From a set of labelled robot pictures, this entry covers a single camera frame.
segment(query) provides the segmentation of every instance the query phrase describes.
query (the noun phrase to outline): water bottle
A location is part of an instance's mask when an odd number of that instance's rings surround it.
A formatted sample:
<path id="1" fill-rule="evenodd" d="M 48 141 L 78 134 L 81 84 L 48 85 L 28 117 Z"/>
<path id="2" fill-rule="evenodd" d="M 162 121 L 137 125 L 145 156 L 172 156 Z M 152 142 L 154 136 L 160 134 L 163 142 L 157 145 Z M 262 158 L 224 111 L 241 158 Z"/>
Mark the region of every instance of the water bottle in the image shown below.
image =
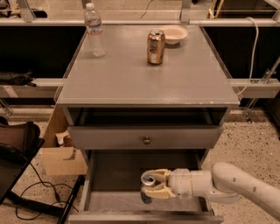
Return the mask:
<path id="1" fill-rule="evenodd" d="M 101 57 L 106 54 L 102 19 L 93 3 L 87 3 L 86 6 L 85 24 L 87 27 L 87 37 L 89 39 L 93 55 L 95 57 Z"/>

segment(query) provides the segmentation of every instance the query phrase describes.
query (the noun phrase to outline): table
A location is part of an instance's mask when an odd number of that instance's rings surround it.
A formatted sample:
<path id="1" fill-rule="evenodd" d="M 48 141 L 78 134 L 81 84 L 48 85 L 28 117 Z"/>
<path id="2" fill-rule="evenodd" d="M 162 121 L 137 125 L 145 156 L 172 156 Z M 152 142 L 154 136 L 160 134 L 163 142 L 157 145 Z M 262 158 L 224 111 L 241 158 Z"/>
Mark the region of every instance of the table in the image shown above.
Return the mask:
<path id="1" fill-rule="evenodd" d="M 161 65 L 148 64 L 147 36 L 158 27 L 106 25 L 107 55 L 93 58 L 87 38 L 76 55 L 57 101 L 74 144 L 90 154 L 81 211 L 71 223 L 222 222 L 196 198 L 172 208 L 147 208 L 139 199 L 145 170 L 201 169 L 239 104 L 196 25 L 185 26 L 189 34 L 179 45 L 166 46 Z"/>

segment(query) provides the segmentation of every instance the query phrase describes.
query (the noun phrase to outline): speckled floor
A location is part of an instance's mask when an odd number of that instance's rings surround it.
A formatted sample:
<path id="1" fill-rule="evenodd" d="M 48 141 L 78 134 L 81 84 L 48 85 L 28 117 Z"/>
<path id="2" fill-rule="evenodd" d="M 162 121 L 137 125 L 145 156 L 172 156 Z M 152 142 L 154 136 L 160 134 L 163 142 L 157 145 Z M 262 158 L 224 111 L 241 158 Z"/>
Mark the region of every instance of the speckled floor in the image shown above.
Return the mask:
<path id="1" fill-rule="evenodd" d="M 242 112 L 233 110 L 224 123 L 224 131 L 216 144 L 210 150 L 206 161 L 203 164 L 204 170 L 209 170 L 218 161 L 229 162 L 238 166 L 252 176 L 267 182 L 280 189 L 280 141 L 277 127 L 270 121 L 270 116 L 261 109 L 254 109 L 250 115 L 252 123 L 247 123 Z M 34 121 L 40 126 L 42 134 L 46 129 L 47 122 L 39 122 L 38 116 L 34 116 Z M 42 165 L 41 153 L 33 159 L 32 163 L 45 181 L 53 184 L 64 183 L 74 185 L 76 176 L 46 176 Z M 35 172 L 28 167 L 22 178 L 17 182 L 13 191 L 21 194 L 23 190 L 31 184 L 38 182 Z M 67 187 L 58 187 L 58 192 L 63 200 L 70 193 Z M 79 207 L 81 198 L 80 189 L 77 200 L 74 202 Z M 56 199 L 53 190 L 42 185 L 36 185 L 28 190 L 24 196 L 28 199 L 39 200 L 52 204 Z M 225 224 L 277 224 L 278 221 L 265 213 L 261 208 L 240 196 L 235 204 L 222 205 L 211 203 L 216 215 L 223 215 Z M 20 216 L 30 218 L 36 216 L 35 213 L 19 210 Z M 15 207 L 6 200 L 0 206 L 0 223 L 57 223 L 58 219 L 42 214 L 36 220 L 19 220 L 15 215 Z"/>

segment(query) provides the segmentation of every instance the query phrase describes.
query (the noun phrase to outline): soda can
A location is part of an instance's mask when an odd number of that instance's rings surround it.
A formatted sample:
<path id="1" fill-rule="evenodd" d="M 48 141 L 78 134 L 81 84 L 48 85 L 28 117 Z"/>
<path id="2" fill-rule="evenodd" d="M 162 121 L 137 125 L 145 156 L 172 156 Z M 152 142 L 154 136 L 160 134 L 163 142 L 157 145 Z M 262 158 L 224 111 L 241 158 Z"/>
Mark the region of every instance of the soda can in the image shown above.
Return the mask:
<path id="1" fill-rule="evenodd" d="M 147 46 L 148 62 L 161 64 L 165 55 L 165 33 L 159 29 L 150 31 Z"/>

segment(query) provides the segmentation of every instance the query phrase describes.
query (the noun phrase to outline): cardboard box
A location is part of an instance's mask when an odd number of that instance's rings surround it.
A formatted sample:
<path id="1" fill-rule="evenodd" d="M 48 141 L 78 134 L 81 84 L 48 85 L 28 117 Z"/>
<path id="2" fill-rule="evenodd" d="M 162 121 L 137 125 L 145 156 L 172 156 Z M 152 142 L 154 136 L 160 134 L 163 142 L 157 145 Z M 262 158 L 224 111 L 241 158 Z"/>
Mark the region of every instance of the cardboard box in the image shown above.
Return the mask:
<path id="1" fill-rule="evenodd" d="M 43 138 L 42 160 L 46 175 L 85 175 L 87 174 L 87 163 L 79 149 L 76 149 L 75 158 L 73 147 L 56 147 L 56 133 L 67 130 L 68 123 L 62 108 L 55 108 L 48 122 Z"/>

